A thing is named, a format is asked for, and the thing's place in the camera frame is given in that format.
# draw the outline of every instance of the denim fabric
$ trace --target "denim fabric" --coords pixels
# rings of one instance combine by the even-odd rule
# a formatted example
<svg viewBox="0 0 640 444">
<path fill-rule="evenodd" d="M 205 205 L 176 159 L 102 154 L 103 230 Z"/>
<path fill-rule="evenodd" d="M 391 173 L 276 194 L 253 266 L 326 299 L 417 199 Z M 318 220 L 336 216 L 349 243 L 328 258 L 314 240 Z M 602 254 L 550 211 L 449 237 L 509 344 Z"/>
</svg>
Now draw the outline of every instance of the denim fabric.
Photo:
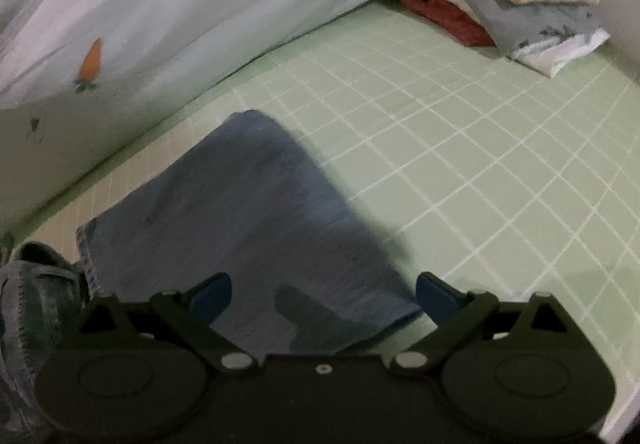
<svg viewBox="0 0 640 444">
<path fill-rule="evenodd" d="M 37 246 L 39 255 L 44 247 Z M 11 260 L 0 268 L 3 444 L 30 442 L 43 431 L 33 395 L 36 373 L 87 300 L 81 273 L 53 251 L 50 255 L 45 263 Z"/>
<path fill-rule="evenodd" d="M 91 290 L 125 301 L 226 272 L 231 304 L 211 327 L 257 358 L 337 352 L 418 311 L 346 201 L 255 110 L 79 228 L 78 245 Z"/>
</svg>

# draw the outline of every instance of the blue denim cloth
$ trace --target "blue denim cloth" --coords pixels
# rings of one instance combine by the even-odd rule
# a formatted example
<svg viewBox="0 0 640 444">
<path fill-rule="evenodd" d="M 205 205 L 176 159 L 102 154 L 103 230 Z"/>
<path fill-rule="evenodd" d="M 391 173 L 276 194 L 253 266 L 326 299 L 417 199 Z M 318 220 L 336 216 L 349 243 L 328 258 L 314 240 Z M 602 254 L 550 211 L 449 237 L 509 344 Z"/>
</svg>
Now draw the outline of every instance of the blue denim cloth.
<svg viewBox="0 0 640 444">
<path fill-rule="evenodd" d="M 232 281 L 211 327 L 266 354 L 343 350 L 418 312 L 386 254 L 305 151 L 255 110 L 78 229 L 92 292 L 125 301 Z"/>
<path fill-rule="evenodd" d="M 88 299 L 84 277 L 42 244 L 0 268 L 0 442 L 32 442 L 45 430 L 33 395 L 37 371 Z"/>
</svg>

